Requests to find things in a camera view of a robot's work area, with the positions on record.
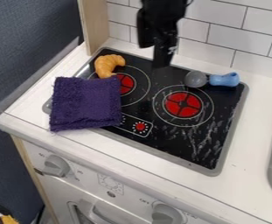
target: white countertop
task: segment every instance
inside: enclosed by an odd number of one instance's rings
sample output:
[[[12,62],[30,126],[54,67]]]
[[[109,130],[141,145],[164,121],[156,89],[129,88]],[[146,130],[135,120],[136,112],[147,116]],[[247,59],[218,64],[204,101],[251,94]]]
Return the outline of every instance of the white countertop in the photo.
[[[136,45],[120,40],[110,39],[105,46],[152,57],[152,49],[141,50]],[[122,175],[149,189],[166,194],[175,201],[185,201],[192,207],[232,220],[233,223],[240,224],[237,221],[242,221],[243,218],[231,207],[272,223],[272,189],[267,178],[272,149],[271,78],[235,71],[249,86],[248,98],[222,173],[218,177],[207,177],[89,129],[60,132],[59,135],[63,137],[47,131],[49,116],[42,111],[42,106],[52,95],[53,77],[72,76],[88,59],[83,45],[68,54],[0,116],[0,128],[29,139],[35,144],[54,148],[67,155],[74,154],[77,158],[101,165],[119,176]],[[234,71],[229,67],[178,55],[172,64],[210,74]],[[188,190],[185,186],[215,200]]]

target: stovetop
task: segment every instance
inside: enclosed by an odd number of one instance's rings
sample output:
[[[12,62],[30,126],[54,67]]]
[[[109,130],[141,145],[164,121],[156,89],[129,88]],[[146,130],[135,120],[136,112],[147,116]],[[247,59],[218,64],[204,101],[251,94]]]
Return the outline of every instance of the stovetop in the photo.
[[[122,123],[100,133],[205,175],[218,175],[246,96],[245,84],[188,88],[184,78],[190,70],[153,70],[150,60],[112,49],[102,49],[76,76],[97,79],[94,61],[106,54],[123,56],[127,66],[115,69],[122,83]],[[48,101],[44,111],[49,113],[50,107]]]

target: purple towel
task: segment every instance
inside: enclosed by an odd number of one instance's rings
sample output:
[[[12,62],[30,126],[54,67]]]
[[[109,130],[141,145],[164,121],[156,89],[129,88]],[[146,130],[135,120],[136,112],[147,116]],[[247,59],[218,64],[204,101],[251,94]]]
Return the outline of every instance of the purple towel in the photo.
[[[51,131],[119,125],[120,87],[115,76],[103,80],[57,78],[52,95]]]

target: yellow object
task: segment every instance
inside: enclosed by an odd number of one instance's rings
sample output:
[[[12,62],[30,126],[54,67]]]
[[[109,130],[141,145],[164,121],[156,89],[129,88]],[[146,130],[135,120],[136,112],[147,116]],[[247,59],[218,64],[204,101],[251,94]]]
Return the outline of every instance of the yellow object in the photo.
[[[116,66],[124,67],[126,62],[122,56],[110,54],[98,57],[94,64],[98,76],[101,79],[106,79],[115,74],[113,71]]]
[[[10,215],[3,215],[1,217],[3,224],[19,224],[16,220],[14,220]]]

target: wet surface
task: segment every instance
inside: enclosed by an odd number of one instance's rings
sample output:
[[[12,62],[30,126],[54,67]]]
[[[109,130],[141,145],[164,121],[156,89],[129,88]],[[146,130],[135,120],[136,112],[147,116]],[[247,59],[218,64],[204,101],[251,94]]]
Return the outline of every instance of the wet surface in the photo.
[[[188,70],[170,66],[153,71],[147,59],[109,49],[98,56],[105,54],[120,54],[127,66],[115,69],[122,81],[122,124],[104,129],[215,169],[244,85],[188,88],[183,83]],[[97,78],[94,60],[80,77]]]

